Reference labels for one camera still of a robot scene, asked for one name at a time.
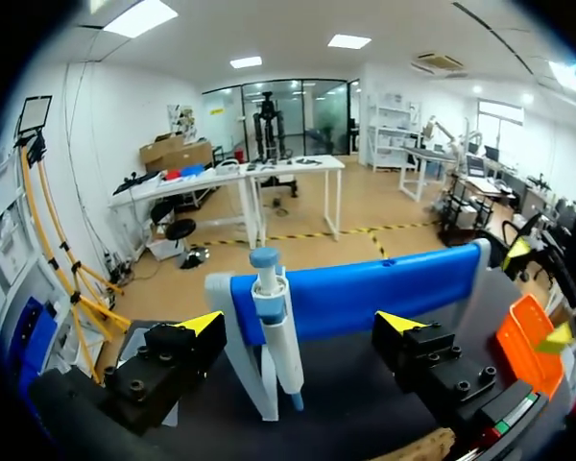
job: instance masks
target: laptop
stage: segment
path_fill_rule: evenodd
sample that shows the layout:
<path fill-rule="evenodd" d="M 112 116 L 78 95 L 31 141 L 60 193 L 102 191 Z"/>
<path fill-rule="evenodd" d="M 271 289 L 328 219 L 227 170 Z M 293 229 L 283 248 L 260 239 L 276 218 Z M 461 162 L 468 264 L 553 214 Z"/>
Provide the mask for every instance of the laptop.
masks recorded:
<path fill-rule="evenodd" d="M 484 160 L 480 157 L 468 156 L 468 182 L 485 194 L 499 193 L 499 189 L 487 180 Z"/>

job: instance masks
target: yellow-black warning tape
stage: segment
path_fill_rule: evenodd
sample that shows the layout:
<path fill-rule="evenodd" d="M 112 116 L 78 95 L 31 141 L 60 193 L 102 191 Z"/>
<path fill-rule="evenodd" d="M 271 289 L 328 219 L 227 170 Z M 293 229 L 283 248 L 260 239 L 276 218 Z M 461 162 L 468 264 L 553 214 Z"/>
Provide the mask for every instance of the yellow-black warning tape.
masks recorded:
<path fill-rule="evenodd" d="M 370 228 L 355 228 L 350 230 L 340 230 L 339 233 L 342 235 L 351 235 L 356 233 L 369 233 L 373 231 L 397 231 L 399 229 L 415 229 L 415 228 L 426 228 L 428 226 L 433 226 L 437 222 L 429 223 L 414 223 L 414 224 L 393 224 L 391 226 L 373 226 Z M 330 237 L 333 234 L 331 232 L 313 232 L 313 233 L 298 233 L 293 235 L 274 235 L 267 237 L 267 240 L 299 240 L 304 238 L 314 238 L 314 237 Z M 194 244 L 194 246 L 199 247 L 212 247 L 218 245 L 236 245 L 236 244 L 248 244 L 246 240 L 214 240 L 211 242 L 202 242 Z"/>
<path fill-rule="evenodd" d="M 373 232 L 373 230 L 370 230 L 369 232 L 367 232 L 367 234 L 370 237 L 370 239 L 372 240 L 373 245 L 375 245 L 375 248 L 377 248 L 377 250 L 382 255 L 382 257 L 384 259 L 388 259 L 388 253 L 386 253 L 386 250 L 384 250 L 384 247 L 382 247 L 382 244 L 380 243 L 380 241 L 375 236 L 375 232 Z"/>

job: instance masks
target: orange container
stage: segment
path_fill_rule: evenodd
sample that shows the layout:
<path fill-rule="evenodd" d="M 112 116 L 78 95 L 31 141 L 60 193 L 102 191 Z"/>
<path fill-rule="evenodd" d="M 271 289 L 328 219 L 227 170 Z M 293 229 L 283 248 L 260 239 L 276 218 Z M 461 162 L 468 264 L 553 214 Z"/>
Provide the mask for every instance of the orange container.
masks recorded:
<path fill-rule="evenodd" d="M 564 377 L 564 365 L 558 354 L 536 352 L 535 347 L 553 330 L 538 300 L 525 295 L 510 306 L 510 313 L 496 333 L 515 376 L 550 399 Z"/>

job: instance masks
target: wooden floor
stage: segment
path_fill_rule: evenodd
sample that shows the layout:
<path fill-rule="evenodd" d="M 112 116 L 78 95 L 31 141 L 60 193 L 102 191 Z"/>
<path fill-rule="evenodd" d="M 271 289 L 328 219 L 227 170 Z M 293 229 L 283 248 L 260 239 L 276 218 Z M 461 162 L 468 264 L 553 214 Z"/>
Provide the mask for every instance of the wooden floor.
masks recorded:
<path fill-rule="evenodd" d="M 343 175 L 341 229 L 355 230 L 374 226 L 430 223 L 436 219 L 426 208 L 438 195 L 438 186 L 425 188 L 420 203 L 398 191 L 398 173 L 377 172 L 355 162 L 355 157 L 342 158 L 346 163 Z M 328 231 L 323 220 L 324 175 L 298 177 L 300 196 L 290 198 L 288 190 L 264 190 L 264 203 L 269 221 L 269 235 L 290 235 Z M 270 203 L 281 196 L 285 217 L 276 216 Z M 331 209 L 334 209 L 331 193 Z M 203 209 L 192 213 L 195 220 L 228 217 L 239 213 L 236 188 L 223 187 L 213 194 Z M 498 206 L 492 219 L 492 230 L 499 233 L 500 223 L 510 219 L 512 212 Z M 376 231 L 375 236 L 389 256 L 410 255 L 439 250 L 435 226 Z M 216 227 L 196 230 L 190 244 L 231 239 L 246 239 L 243 227 Z M 367 233 L 347 234 L 335 242 L 331 237 L 278 240 L 269 242 L 281 252 L 281 263 L 288 270 L 346 264 L 380 258 L 379 249 Z M 135 280 L 126 286 L 126 295 L 117 300 L 115 311 L 129 319 L 181 321 L 208 312 L 204 301 L 204 278 L 216 272 L 251 274 L 248 255 L 243 244 L 209 247 L 209 261 L 191 271 L 182 271 L 173 259 L 156 262 L 144 254 L 135 265 Z M 547 300 L 544 277 L 539 283 L 528 282 L 522 287 L 534 293 L 542 303 Z M 98 363 L 99 372 L 114 362 L 120 340 L 104 347 Z M 437 459 L 435 456 L 425 459 Z"/>

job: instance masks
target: keyboard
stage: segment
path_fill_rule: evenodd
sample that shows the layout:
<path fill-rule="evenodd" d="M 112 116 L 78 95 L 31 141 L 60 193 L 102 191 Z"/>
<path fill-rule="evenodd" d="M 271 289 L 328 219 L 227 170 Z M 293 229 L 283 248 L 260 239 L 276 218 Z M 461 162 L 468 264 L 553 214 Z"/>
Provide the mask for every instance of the keyboard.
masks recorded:
<path fill-rule="evenodd" d="M 478 190 L 485 194 L 500 194 L 497 187 L 492 185 L 486 178 L 468 178 L 468 182 L 473 184 Z"/>

